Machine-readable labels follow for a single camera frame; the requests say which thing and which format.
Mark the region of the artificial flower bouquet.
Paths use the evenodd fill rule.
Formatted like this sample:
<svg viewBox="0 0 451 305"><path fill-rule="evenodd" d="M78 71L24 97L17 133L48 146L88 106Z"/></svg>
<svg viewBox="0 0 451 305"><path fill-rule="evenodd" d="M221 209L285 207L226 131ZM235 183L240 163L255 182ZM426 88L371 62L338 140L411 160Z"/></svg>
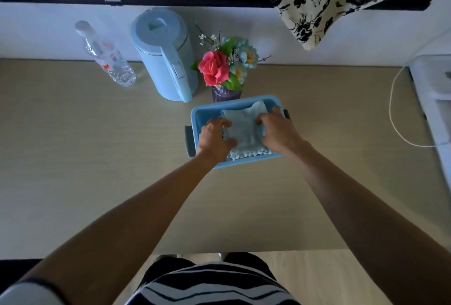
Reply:
<svg viewBox="0 0 451 305"><path fill-rule="evenodd" d="M241 92L248 70L272 57L260 56L243 36L207 35L197 23L195 27L205 53L190 64L190 69L203 77L206 86Z"/></svg>

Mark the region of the person's right hand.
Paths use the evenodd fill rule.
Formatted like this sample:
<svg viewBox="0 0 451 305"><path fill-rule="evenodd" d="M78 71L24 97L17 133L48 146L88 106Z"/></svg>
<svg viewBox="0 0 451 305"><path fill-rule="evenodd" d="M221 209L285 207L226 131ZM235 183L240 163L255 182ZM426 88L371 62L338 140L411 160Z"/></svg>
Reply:
<svg viewBox="0 0 451 305"><path fill-rule="evenodd" d="M302 139L292 121L286 117L281 125L263 126L265 134L262 142L272 152L292 157L305 152L307 148L312 148L309 142Z"/></svg>

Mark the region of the white appliance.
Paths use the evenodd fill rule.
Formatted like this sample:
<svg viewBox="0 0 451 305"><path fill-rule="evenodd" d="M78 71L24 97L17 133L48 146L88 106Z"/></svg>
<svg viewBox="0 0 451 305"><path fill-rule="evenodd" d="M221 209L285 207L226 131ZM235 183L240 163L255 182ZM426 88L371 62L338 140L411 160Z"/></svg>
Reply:
<svg viewBox="0 0 451 305"><path fill-rule="evenodd" d="M409 71L451 193L451 55L421 55Z"/></svg>

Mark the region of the white lace-edged cloth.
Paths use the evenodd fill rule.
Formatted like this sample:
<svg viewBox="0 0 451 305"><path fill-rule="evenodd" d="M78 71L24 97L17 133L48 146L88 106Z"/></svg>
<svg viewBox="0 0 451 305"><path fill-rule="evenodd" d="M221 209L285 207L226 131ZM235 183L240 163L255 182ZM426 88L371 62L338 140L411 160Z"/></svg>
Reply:
<svg viewBox="0 0 451 305"><path fill-rule="evenodd" d="M230 160L272 154L262 142L266 134L265 126L256 123L259 114L267 112L263 100L257 101L245 109L222 110L222 117L232 123L230 127L223 128L223 138L235 138L237 141L237 145L229 153Z"/></svg>

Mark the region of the black white striped garment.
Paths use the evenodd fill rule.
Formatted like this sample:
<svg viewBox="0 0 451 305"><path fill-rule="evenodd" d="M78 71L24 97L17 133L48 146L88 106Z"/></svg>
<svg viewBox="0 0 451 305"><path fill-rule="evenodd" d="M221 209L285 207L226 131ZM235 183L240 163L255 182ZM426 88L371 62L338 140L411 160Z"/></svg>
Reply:
<svg viewBox="0 0 451 305"><path fill-rule="evenodd" d="M260 257L219 253L198 263L162 255L145 272L125 305L301 305Z"/></svg>

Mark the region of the dark purple flower vase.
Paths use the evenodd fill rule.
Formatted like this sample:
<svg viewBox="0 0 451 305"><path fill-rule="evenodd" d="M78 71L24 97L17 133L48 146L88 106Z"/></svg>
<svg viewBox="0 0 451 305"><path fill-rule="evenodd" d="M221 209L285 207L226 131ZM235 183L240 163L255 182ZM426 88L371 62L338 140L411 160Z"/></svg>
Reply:
<svg viewBox="0 0 451 305"><path fill-rule="evenodd" d="M223 86L212 86L212 100L214 103L240 99L242 91L229 90Z"/></svg>

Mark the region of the person's left hand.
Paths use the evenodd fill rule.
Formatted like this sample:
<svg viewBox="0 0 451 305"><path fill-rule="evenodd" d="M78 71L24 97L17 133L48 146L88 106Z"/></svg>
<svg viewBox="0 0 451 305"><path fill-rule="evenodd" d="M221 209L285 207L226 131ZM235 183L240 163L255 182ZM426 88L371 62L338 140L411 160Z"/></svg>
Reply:
<svg viewBox="0 0 451 305"><path fill-rule="evenodd" d="M210 119L205 126L202 127L199 135L196 156L210 168L223 162L230 152L225 149L223 138L223 127L231 127L232 122L225 118Z"/></svg>

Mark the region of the blue plastic basket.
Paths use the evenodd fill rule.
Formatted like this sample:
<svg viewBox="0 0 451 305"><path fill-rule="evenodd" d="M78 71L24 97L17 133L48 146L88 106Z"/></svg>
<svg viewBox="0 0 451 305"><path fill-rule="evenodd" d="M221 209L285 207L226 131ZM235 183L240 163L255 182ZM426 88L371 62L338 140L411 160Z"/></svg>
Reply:
<svg viewBox="0 0 451 305"><path fill-rule="evenodd" d="M233 101L227 102L219 102L219 103L211 103L196 106L192 109L190 117L191 117L191 125L185 126L184 128L184 136L185 136L185 145L187 149L187 154L189 157L194 157L197 152L197 146L199 142L199 135L201 129L206 123L213 118L222 117L222 110L224 109L245 109L251 107L253 103L263 100L267 111L271 112L273 107L278 106L283 110L282 104L278 97L274 95L264 95L264 96L256 96L256 97L247 97L242 99L237 99ZM257 162L261 160L272 159L276 157L280 157L282 154L272 152L272 154L268 155L259 155L250 158L244 158L239 160L230 160L229 156L225 159L225 161L217 164L215 169L220 169L223 167L231 167L234 165L246 164Z"/></svg>

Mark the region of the person's left forearm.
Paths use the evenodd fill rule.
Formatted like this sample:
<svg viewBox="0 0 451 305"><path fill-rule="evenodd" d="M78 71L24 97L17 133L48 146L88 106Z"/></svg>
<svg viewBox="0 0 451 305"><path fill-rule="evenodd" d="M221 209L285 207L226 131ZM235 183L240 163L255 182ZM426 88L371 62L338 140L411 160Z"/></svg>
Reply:
<svg viewBox="0 0 451 305"><path fill-rule="evenodd" d="M155 250L202 179L224 157L198 153L108 211L25 275L48 282L71 305L111 305Z"/></svg>

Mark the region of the clear plastic water bottle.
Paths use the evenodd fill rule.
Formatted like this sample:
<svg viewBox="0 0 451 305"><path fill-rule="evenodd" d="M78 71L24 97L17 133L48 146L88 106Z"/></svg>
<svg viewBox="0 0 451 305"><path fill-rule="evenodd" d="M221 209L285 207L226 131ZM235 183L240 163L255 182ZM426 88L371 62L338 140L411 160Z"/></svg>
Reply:
<svg viewBox="0 0 451 305"><path fill-rule="evenodd" d="M74 27L82 38L84 51L114 82L124 87L135 84L134 70L112 41L98 34L87 21L77 21Z"/></svg>

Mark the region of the person's right forearm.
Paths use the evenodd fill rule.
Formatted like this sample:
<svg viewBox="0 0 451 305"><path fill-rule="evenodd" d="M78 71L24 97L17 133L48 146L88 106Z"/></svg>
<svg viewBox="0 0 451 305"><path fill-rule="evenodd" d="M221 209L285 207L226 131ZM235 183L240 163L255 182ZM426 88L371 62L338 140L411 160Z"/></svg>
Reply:
<svg viewBox="0 0 451 305"><path fill-rule="evenodd" d="M451 305L451 253L301 140L284 153L393 305Z"/></svg>

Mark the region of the light blue electric kettle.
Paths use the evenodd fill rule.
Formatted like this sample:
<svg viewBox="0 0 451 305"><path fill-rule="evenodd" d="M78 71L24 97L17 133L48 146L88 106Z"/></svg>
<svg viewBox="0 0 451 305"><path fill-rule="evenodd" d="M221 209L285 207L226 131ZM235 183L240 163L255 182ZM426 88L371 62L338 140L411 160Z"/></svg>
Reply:
<svg viewBox="0 0 451 305"><path fill-rule="evenodd" d="M183 18L166 8L149 9L133 21L131 37L158 93L191 102L198 76L190 68L194 53Z"/></svg>

